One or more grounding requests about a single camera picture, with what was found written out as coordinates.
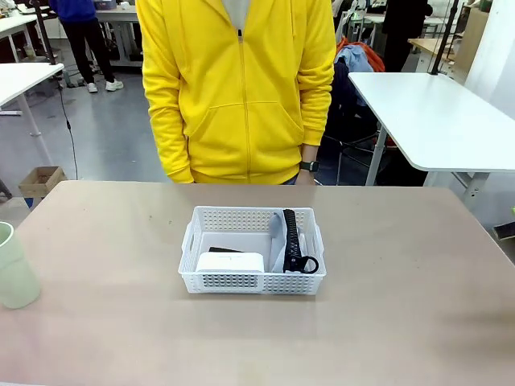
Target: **blue jacket on chair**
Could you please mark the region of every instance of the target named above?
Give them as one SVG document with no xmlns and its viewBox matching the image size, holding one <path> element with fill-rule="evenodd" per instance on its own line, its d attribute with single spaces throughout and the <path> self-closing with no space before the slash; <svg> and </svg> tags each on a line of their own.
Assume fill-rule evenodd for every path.
<svg viewBox="0 0 515 386">
<path fill-rule="evenodd" d="M 49 4 L 65 23 L 90 22 L 97 17 L 93 0 L 49 0 Z"/>
</svg>

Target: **basket handle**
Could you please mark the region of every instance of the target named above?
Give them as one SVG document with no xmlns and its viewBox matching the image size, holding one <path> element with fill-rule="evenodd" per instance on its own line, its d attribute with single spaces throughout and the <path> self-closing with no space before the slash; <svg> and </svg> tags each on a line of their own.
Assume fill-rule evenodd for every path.
<svg viewBox="0 0 515 386">
<path fill-rule="evenodd" d="M 325 251 L 325 248 L 323 247 L 322 234 L 320 233 L 320 227 L 317 224 L 315 224 L 315 234 L 316 234 L 316 244 L 318 247 L 317 249 L 320 252 L 320 256 L 322 256 L 323 252 Z"/>
<path fill-rule="evenodd" d="M 191 228 L 192 228 L 192 222 L 190 221 L 186 227 L 186 232 L 184 233 L 184 238 L 183 238 L 183 244 L 181 246 L 183 253 L 184 253 L 184 249 L 186 248 L 187 242 L 192 238 L 192 235 L 190 235 Z"/>
</svg>

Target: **black pole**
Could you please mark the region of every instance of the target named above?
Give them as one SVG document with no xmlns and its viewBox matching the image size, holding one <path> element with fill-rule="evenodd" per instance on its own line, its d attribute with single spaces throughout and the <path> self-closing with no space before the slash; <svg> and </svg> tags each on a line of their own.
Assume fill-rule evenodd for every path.
<svg viewBox="0 0 515 386">
<path fill-rule="evenodd" d="M 31 0 L 31 3 L 34 6 L 35 14 L 38 18 L 39 30 L 41 31 L 41 37 L 43 38 L 43 44 L 45 46 L 45 52 L 47 53 L 48 61 L 50 61 L 50 64 L 56 64 L 54 52 L 52 51 L 52 47 L 50 47 L 50 40 L 48 40 L 47 30 L 43 22 L 43 16 L 41 15 L 41 7 L 39 6 L 39 0 Z"/>
<path fill-rule="evenodd" d="M 454 0 L 454 3 L 452 4 L 451 13 L 449 14 L 449 21 L 445 26 L 445 32 L 443 33 L 442 37 L 442 44 L 440 44 L 440 49 L 438 50 L 438 55 L 436 56 L 435 65 L 433 66 L 431 75 L 438 75 L 438 68 L 440 66 L 440 62 L 442 61 L 443 52 L 445 51 L 447 40 L 449 39 L 449 35 L 451 34 L 452 23 L 454 22 L 454 17 L 458 12 L 458 2 L 459 0 Z"/>
</svg>

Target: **light green plastic cup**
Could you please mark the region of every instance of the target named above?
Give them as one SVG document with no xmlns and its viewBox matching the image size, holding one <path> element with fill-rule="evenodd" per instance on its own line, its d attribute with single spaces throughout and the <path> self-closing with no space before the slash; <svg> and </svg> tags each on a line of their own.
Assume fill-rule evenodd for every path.
<svg viewBox="0 0 515 386">
<path fill-rule="evenodd" d="M 6 308 L 23 308 L 40 292 L 38 278 L 25 259 L 13 226 L 0 222 L 0 303 Z"/>
</svg>

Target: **wristwatch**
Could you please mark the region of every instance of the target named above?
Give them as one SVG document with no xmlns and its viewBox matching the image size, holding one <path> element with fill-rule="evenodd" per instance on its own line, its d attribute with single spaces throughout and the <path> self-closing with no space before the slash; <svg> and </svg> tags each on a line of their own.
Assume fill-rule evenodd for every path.
<svg viewBox="0 0 515 386">
<path fill-rule="evenodd" d="M 317 171 L 319 171 L 319 163 L 318 162 L 301 162 L 300 169 L 308 170 L 310 173 L 316 173 Z"/>
</svg>

